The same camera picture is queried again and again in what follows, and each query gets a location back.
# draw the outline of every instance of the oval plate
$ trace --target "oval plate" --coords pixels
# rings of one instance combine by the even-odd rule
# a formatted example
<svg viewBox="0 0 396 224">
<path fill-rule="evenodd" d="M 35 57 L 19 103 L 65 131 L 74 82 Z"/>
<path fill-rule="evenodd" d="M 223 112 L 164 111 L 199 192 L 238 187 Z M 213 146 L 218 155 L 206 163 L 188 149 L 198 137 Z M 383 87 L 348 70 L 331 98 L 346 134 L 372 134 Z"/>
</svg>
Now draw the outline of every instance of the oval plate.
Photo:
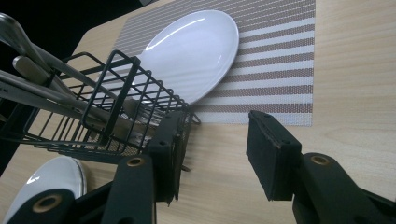
<svg viewBox="0 0 396 224">
<path fill-rule="evenodd" d="M 191 105 L 219 84 L 233 64 L 238 45 L 233 18 L 221 11 L 205 10 L 171 23 L 139 58 L 141 66 L 162 80 L 166 89 Z"/>
</svg>

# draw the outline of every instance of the wire rack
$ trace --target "wire rack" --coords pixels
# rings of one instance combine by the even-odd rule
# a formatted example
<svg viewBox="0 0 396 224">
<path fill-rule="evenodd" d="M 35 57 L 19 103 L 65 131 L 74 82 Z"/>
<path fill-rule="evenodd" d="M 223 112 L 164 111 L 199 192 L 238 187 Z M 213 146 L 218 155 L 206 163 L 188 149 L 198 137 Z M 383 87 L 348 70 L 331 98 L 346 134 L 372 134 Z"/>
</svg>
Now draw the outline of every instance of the wire rack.
<svg viewBox="0 0 396 224">
<path fill-rule="evenodd" d="M 95 88 L 59 72 L 53 74 L 60 74 L 76 99 L 87 103 L 84 111 L 69 108 L 80 113 L 80 119 L 34 108 L 22 132 L 13 132 L 10 122 L 13 116 L 19 114 L 14 111 L 7 122 L 0 126 L 0 138 L 84 160 L 116 163 L 119 159 L 114 158 L 142 153 L 163 118 L 175 111 L 182 111 L 181 119 L 178 119 L 177 136 L 182 136 L 178 144 L 185 147 L 191 124 L 199 123 L 199 119 L 190 111 L 187 103 L 172 90 L 166 89 L 149 70 L 144 70 L 137 57 L 131 58 L 114 50 L 106 63 L 87 52 L 65 61 L 81 59 L 89 59 L 96 64 L 80 71 L 88 77 L 98 77 L 100 74 Z M 117 99 L 101 91 L 101 86 L 118 95 Z M 125 101 L 134 102 L 134 113 L 127 113 L 131 108 L 125 110 Z M 106 120 L 98 120 L 92 115 L 97 110 L 105 113 Z"/>
</svg>

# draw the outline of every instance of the woven placemat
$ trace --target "woven placemat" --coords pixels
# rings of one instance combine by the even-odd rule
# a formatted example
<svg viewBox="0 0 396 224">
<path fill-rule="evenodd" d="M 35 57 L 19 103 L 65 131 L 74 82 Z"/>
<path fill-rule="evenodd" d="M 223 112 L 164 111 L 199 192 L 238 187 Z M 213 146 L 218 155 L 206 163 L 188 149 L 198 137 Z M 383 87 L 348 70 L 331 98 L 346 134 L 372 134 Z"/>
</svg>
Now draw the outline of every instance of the woven placemat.
<svg viewBox="0 0 396 224">
<path fill-rule="evenodd" d="M 113 49 L 139 55 L 167 25 L 206 9 L 229 14 L 240 42 L 228 74 L 193 105 L 201 121 L 248 123 L 253 109 L 272 114 L 284 125 L 310 126 L 315 0 L 177 0 L 130 18 Z"/>
</svg>

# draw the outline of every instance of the dish rack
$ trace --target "dish rack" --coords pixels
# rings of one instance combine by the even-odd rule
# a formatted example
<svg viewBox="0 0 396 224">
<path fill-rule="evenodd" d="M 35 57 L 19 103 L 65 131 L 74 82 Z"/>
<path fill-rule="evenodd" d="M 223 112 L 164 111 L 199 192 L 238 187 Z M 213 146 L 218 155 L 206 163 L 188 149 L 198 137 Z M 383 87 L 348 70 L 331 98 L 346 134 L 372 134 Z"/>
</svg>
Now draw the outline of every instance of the dish rack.
<svg viewBox="0 0 396 224">
<path fill-rule="evenodd" d="M 82 160 L 118 163 L 123 157 L 145 153 L 153 138 L 161 138 L 164 132 L 170 132 L 173 133 L 172 145 L 185 151 L 191 124 L 200 123 L 200 120 L 183 99 L 166 89 L 149 70 L 142 68 L 137 57 L 128 57 L 119 50 L 113 50 L 106 63 L 87 52 L 64 61 L 87 59 L 96 66 L 80 72 L 88 77 L 100 74 L 95 88 L 60 75 L 76 99 L 88 104 L 85 111 L 70 108 L 81 113 L 81 119 L 33 108 L 22 132 L 13 132 L 12 122 L 19 115 L 17 105 L 7 122 L 0 126 L 0 138 Z M 116 93 L 117 99 L 102 92 L 100 86 Z M 131 98 L 135 100 L 136 109 L 132 116 L 130 113 L 128 116 L 123 103 Z M 107 112 L 109 117 L 105 125 L 90 122 L 92 109 Z"/>
</svg>

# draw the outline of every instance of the metal utensil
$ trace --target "metal utensil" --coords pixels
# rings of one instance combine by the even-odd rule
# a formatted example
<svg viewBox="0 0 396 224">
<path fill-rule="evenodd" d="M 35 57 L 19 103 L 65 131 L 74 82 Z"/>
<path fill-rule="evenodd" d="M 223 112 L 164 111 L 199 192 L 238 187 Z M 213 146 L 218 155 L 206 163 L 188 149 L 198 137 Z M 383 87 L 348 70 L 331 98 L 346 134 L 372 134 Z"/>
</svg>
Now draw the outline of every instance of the metal utensil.
<svg viewBox="0 0 396 224">
<path fill-rule="evenodd" d="M 0 41 L 10 45 L 14 48 L 20 55 L 24 55 L 32 59 L 37 65 L 41 66 L 45 71 L 51 72 L 51 67 L 73 77 L 88 86 L 96 87 L 96 82 L 90 78 L 81 74 L 78 70 L 71 67 L 67 63 L 62 62 L 55 56 L 46 52 L 39 46 L 33 44 L 29 37 L 24 32 L 21 25 L 14 20 L 12 17 L 4 13 L 0 13 Z M 113 92 L 109 91 L 103 86 L 99 87 L 100 91 L 104 92 L 109 97 L 117 100 L 118 96 Z M 133 103 L 129 100 L 123 102 L 123 107 L 125 112 L 134 111 L 130 109 L 133 107 Z M 134 114 L 127 114 L 129 117 L 134 117 Z"/>
<path fill-rule="evenodd" d="M 12 65 L 22 76 L 37 85 L 45 85 L 50 78 L 50 74 L 48 72 L 35 64 L 28 57 L 18 56 L 12 61 Z M 74 96 L 74 93 L 70 91 L 66 85 L 64 85 L 58 76 L 53 77 L 49 87 L 55 91 L 64 92 Z"/>
<path fill-rule="evenodd" d="M 81 111 L 84 111 L 88 106 L 87 103 L 76 100 L 72 98 L 70 95 L 62 94 L 60 92 L 53 91 L 49 88 L 36 85 L 35 83 L 31 83 L 20 77 L 15 77 L 14 75 L 11 75 L 1 70 L 0 70 L 0 79 L 8 84 L 18 87 L 19 89 L 22 89 L 24 91 L 29 91 L 30 93 L 33 93 L 44 99 L 50 99 L 51 101 L 56 102 L 60 105 L 70 105 Z M 90 115 L 101 120 L 102 122 L 108 122 L 110 118 L 109 112 L 106 112 L 105 110 L 96 107 L 91 108 Z M 128 119 L 118 117 L 118 119 L 116 120 L 116 127 L 118 128 L 122 127 L 124 129 L 128 129 L 129 127 L 131 127 L 131 125 L 132 122 Z"/>
</svg>

